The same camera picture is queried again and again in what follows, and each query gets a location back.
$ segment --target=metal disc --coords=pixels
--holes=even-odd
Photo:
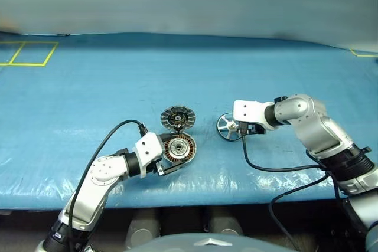
[[[195,114],[188,107],[172,106],[163,111],[160,121],[165,128],[179,132],[193,126]]]
[[[197,151],[194,139],[186,133],[166,141],[164,148],[164,157],[170,162],[189,162]]]
[[[227,141],[239,140],[242,136],[238,130],[239,125],[234,121],[231,112],[223,114],[217,121],[217,131]]]

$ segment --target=white wall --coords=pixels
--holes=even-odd
[[[0,0],[0,30],[278,37],[378,51],[378,0]]]

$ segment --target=robotic arm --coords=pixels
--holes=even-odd
[[[163,141],[168,138],[172,138],[172,135],[147,132],[135,143],[133,152],[122,149],[114,155],[101,156],[93,161],[74,203],[71,241],[75,251],[84,250],[104,210],[107,196],[118,182],[135,175],[143,178],[152,170],[164,174],[158,162],[164,148]],[[69,251],[69,209],[73,196],[74,193],[35,252]]]
[[[343,205],[357,229],[371,231],[367,241],[378,234],[378,166],[366,156],[370,148],[357,147],[327,116],[321,102],[305,94],[279,97],[274,103],[236,100],[233,117],[241,135],[248,134],[251,127],[252,133],[264,133],[292,125],[309,154],[332,172],[341,192],[348,195]]]

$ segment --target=copper coil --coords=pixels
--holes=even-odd
[[[178,157],[177,155],[172,153],[172,150],[170,149],[171,142],[176,141],[178,139],[185,140],[185,142],[188,146],[188,150],[186,150],[186,152],[183,154],[183,156],[180,156],[180,157]],[[171,140],[166,141],[164,143],[164,148],[165,148],[165,157],[171,162],[187,161],[187,160],[193,158],[193,156],[195,154],[195,142],[194,142],[194,140],[189,135],[186,135],[186,134],[183,134],[183,133],[179,134],[175,138],[172,138]]]

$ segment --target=yellow tape line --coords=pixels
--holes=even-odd
[[[45,66],[50,57],[53,55],[55,49],[59,45],[58,41],[0,41],[0,44],[20,44],[20,47],[16,50],[9,62],[0,62],[0,66]],[[45,60],[42,63],[15,63],[15,59],[24,48],[26,44],[54,44],[50,52],[47,54]]]
[[[351,53],[353,53],[353,55],[355,55],[357,57],[370,57],[370,58],[377,58],[378,57],[378,54],[358,54],[354,50],[352,50],[351,48],[349,48],[349,50],[351,51]]]

